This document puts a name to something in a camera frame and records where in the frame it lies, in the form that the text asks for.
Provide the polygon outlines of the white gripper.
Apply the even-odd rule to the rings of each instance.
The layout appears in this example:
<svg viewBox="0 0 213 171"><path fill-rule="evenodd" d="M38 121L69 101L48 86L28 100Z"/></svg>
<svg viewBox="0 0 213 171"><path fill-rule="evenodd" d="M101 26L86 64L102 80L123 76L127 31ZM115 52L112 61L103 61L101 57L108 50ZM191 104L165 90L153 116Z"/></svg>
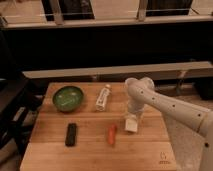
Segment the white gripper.
<svg viewBox="0 0 213 171"><path fill-rule="evenodd" d="M126 117L130 119L139 120L143 113L144 103L136 99L130 98L127 102Z"/></svg>

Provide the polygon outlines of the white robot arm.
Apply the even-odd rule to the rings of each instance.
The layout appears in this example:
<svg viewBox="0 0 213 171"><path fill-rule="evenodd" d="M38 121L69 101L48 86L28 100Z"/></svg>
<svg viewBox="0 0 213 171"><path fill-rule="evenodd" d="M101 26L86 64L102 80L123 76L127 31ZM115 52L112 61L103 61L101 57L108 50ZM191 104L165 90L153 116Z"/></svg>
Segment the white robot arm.
<svg viewBox="0 0 213 171"><path fill-rule="evenodd" d="M149 77L128 78L125 88L130 115L141 115L147 104L203 136L205 141L199 171L213 171L213 110L157 93Z"/></svg>

